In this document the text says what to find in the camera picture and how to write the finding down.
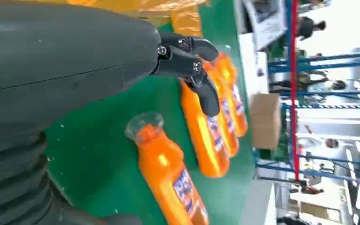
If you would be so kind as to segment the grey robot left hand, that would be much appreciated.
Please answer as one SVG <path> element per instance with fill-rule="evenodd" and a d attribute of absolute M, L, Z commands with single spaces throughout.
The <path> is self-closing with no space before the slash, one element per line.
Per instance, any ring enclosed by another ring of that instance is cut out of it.
<path fill-rule="evenodd" d="M 202 66 L 218 56 L 201 37 L 78 5 L 0 0 L 0 225 L 139 225 L 97 218 L 54 197 L 44 129 L 67 113 L 148 75 L 181 77 L 202 111 L 219 111 Z"/>

